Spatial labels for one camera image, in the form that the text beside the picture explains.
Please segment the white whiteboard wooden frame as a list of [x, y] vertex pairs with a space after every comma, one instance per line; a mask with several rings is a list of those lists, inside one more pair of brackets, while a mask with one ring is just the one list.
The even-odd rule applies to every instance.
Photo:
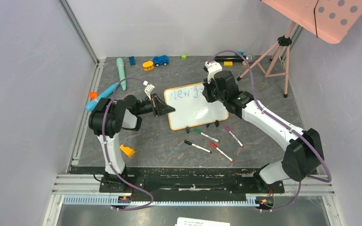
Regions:
[[166, 89], [165, 103], [175, 109], [168, 114], [173, 131], [228, 119], [229, 112], [221, 102], [209, 103], [202, 95], [203, 83]]

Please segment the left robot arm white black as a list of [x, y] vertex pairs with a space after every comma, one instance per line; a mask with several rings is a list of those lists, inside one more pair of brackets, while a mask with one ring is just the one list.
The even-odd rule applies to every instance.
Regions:
[[105, 158], [105, 172], [115, 175], [111, 186], [118, 192], [129, 187], [129, 179], [122, 175], [126, 166], [122, 158], [119, 133], [121, 130], [138, 131], [143, 114], [152, 113], [155, 117], [175, 112], [175, 108], [166, 104], [156, 93], [143, 101], [134, 95], [124, 99], [102, 98], [89, 117], [89, 128], [97, 136]]

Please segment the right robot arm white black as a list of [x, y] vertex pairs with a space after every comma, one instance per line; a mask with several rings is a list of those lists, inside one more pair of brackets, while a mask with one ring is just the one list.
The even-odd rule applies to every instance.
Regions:
[[302, 181], [324, 161], [321, 138], [314, 129], [304, 130], [265, 108], [247, 91], [240, 91], [230, 71], [210, 73], [204, 79], [207, 102], [221, 102], [226, 110], [252, 123], [284, 150], [282, 160], [263, 166], [253, 180], [254, 188], [266, 192], [272, 184], [292, 179]]

